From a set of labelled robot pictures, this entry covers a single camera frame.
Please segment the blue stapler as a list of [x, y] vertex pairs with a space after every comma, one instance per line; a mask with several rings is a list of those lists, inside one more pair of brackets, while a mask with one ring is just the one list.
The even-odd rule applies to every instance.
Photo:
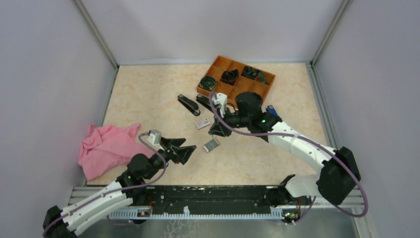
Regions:
[[270, 113], [270, 114], [273, 114], [273, 115], [275, 115], [275, 116], [278, 116], [278, 113], [277, 113], [277, 111], [275, 110], [275, 108], [274, 108], [274, 106], [273, 106], [273, 105], [269, 105], [269, 106], [267, 106], [265, 110], [266, 110], [266, 112], [267, 112], [267, 113]]

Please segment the red white staple box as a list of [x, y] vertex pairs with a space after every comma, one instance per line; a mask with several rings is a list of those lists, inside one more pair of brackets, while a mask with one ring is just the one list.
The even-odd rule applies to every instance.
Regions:
[[195, 123], [196, 127], [198, 130], [203, 129], [209, 125], [211, 125], [211, 120], [209, 118], [204, 118], [199, 120], [198, 122]]

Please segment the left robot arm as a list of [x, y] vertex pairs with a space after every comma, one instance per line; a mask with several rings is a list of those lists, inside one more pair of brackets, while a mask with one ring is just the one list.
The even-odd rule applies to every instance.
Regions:
[[196, 150], [183, 146], [185, 138], [158, 137], [154, 145], [141, 142], [152, 150], [147, 156], [138, 153], [117, 179], [95, 194], [65, 208], [51, 207], [43, 222], [44, 238], [76, 238], [90, 226], [111, 213], [132, 205], [143, 205], [149, 198], [147, 188], [165, 174], [168, 163], [186, 164]]

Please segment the black stapler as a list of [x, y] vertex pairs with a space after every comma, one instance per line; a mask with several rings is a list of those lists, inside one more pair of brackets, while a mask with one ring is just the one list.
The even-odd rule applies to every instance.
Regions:
[[198, 94], [196, 96], [196, 102], [198, 102], [200, 105], [202, 105], [203, 107], [205, 107], [209, 111], [212, 111], [211, 106], [210, 106], [210, 101], [209, 101], [209, 98], [207, 96], [202, 95], [202, 94]]
[[181, 103], [189, 112], [191, 112], [194, 116], [199, 116], [201, 111], [199, 110], [199, 106], [196, 102], [192, 101], [188, 97], [179, 94], [177, 96], [177, 100]]

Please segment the tray of staple strips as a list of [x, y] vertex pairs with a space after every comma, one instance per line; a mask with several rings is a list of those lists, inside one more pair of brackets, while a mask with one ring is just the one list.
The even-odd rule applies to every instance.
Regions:
[[215, 148], [217, 148], [219, 145], [220, 145], [219, 141], [216, 138], [212, 138], [209, 142], [207, 142], [206, 144], [203, 145], [203, 149], [207, 153], [210, 153]]

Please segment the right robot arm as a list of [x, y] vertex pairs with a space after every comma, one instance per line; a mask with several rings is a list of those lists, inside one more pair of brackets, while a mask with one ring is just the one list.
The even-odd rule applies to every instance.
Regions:
[[228, 97], [211, 92], [209, 103], [215, 116], [214, 126], [220, 136], [227, 137], [239, 128], [247, 128], [246, 136], [255, 136], [269, 144], [282, 147], [313, 170], [307, 176], [291, 175], [279, 190], [279, 199], [292, 204], [298, 197], [320, 196], [338, 206], [354, 188], [360, 188], [360, 173], [352, 151], [319, 144], [289, 126], [282, 118], [262, 109], [262, 97], [242, 92], [235, 98], [237, 110], [227, 108]]

